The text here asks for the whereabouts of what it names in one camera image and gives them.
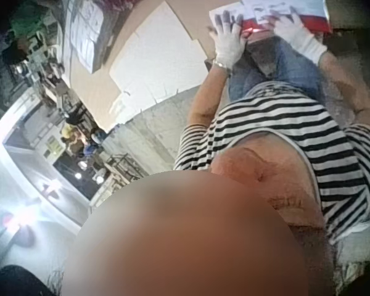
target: skin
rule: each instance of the skin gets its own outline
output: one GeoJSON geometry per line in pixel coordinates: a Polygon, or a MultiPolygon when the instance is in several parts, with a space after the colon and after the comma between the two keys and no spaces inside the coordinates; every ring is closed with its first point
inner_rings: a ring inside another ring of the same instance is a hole
{"type": "Polygon", "coordinates": [[[302,249],[260,194],[207,172],[131,183],[83,226],[63,295],[308,295],[302,249]]]}

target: white cardboard sheet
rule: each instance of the white cardboard sheet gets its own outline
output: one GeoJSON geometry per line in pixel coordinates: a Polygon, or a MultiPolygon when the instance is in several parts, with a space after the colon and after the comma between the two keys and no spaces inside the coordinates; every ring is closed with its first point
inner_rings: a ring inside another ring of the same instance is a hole
{"type": "Polygon", "coordinates": [[[207,56],[163,2],[130,36],[110,69],[122,94],[111,108],[117,122],[203,83],[207,56]]]}

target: yellow shirt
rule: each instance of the yellow shirt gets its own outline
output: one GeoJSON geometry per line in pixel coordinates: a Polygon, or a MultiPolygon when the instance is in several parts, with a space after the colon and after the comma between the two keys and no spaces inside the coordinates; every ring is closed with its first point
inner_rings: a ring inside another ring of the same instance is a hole
{"type": "Polygon", "coordinates": [[[74,128],[75,126],[65,123],[62,128],[62,131],[60,132],[62,134],[62,137],[65,139],[70,139],[73,135],[74,128]]]}

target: paper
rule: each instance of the paper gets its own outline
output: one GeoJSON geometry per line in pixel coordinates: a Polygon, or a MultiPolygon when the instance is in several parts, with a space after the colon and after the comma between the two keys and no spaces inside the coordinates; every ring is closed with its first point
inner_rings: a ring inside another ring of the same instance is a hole
{"type": "Polygon", "coordinates": [[[257,19],[262,15],[272,15],[272,10],[280,14],[290,14],[291,6],[301,15],[327,18],[325,0],[243,0],[242,2],[247,12],[257,19]]]}
{"type": "Polygon", "coordinates": [[[245,30],[253,28],[258,31],[263,30],[260,25],[268,23],[265,17],[273,15],[272,10],[279,14],[289,15],[290,7],[294,7],[298,14],[308,17],[304,20],[304,24],[310,30],[325,32],[331,30],[325,0],[242,0],[242,2],[211,10],[210,19],[215,25],[215,15],[227,10],[232,20],[236,19],[239,14],[244,16],[245,30]]]}
{"type": "Polygon", "coordinates": [[[123,93],[122,105],[112,107],[118,122],[202,84],[206,58],[164,2],[130,36],[110,69],[123,93]]]}

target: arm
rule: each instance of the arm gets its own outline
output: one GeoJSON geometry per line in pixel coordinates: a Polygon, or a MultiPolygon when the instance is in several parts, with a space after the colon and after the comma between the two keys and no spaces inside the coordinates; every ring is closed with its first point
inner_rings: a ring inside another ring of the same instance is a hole
{"type": "Polygon", "coordinates": [[[327,47],[316,40],[315,36],[304,27],[302,20],[291,8],[292,20],[273,12],[268,18],[267,28],[287,41],[293,49],[310,59],[335,83],[344,100],[355,113],[355,122],[370,125],[370,89],[363,80],[356,79],[346,71],[327,47]]]}
{"type": "Polygon", "coordinates": [[[330,52],[321,56],[319,67],[335,83],[344,100],[354,111],[355,123],[370,126],[370,89],[366,83],[345,70],[330,52]]]}
{"type": "Polygon", "coordinates": [[[227,71],[213,65],[193,100],[187,120],[188,125],[204,125],[206,127],[210,125],[220,105],[227,79],[227,71]]]}
{"type": "Polygon", "coordinates": [[[241,36],[242,15],[237,18],[235,24],[231,25],[230,14],[225,11],[222,18],[216,15],[215,22],[216,31],[211,31],[210,36],[215,42],[215,61],[219,65],[213,65],[197,92],[188,115],[188,125],[208,127],[211,124],[221,102],[228,71],[231,71],[241,58],[247,42],[246,36],[241,36]]]}

